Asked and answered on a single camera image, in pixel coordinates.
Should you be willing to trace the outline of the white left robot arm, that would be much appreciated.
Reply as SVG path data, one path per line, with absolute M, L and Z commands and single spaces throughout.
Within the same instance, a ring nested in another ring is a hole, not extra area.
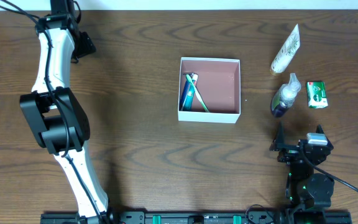
M 37 144 L 62 167 L 75 195 L 75 213 L 46 212 L 41 223 L 113 223 L 109 198 L 99 183 L 89 154 L 90 123 L 70 88 L 70 66 L 96 51 L 78 24 L 76 1 L 51 1 L 51 13 L 35 22 L 40 64 L 31 93 L 20 108 Z

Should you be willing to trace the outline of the white box pink interior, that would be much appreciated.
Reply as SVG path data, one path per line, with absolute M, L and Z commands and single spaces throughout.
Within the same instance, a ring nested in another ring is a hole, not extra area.
M 193 97 L 189 111 L 178 105 L 179 121 L 234 124 L 241 115 L 241 61 L 228 58 L 182 57 L 178 101 L 186 75 L 197 74 L 196 87 L 202 97 Z

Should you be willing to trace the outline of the green white toothbrush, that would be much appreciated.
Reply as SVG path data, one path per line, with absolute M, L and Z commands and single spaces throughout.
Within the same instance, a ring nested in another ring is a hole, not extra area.
M 186 80 L 187 80 L 187 81 L 189 82 L 189 84 L 193 87 L 194 92 L 195 92 L 195 95 L 196 95 L 198 101 L 201 103 L 201 105 L 202 105 L 203 109 L 205 110 L 205 112 L 209 113 L 209 109 L 208 109 L 208 107 L 205 105 L 205 103 L 204 103 L 204 101 L 203 101 L 203 99 L 202 99 L 202 96 L 201 96 L 201 94 L 199 93 L 199 91 L 198 91 L 196 85 L 193 83 L 193 80 L 192 80 L 192 78 L 190 77 L 190 74 L 186 74 Z

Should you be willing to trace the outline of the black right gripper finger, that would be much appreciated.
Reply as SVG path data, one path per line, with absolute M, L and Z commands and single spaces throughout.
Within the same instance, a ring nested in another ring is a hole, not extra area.
M 277 133 L 273 139 L 269 150 L 270 151 L 282 151 L 285 148 L 285 135 L 283 123 L 279 122 Z
M 327 135 L 325 134 L 323 127 L 320 124 L 317 125 L 317 127 L 316 127 L 316 135 L 317 135 L 317 140 L 319 142 L 326 142 L 326 143 L 329 142 L 329 139 L 328 139 Z

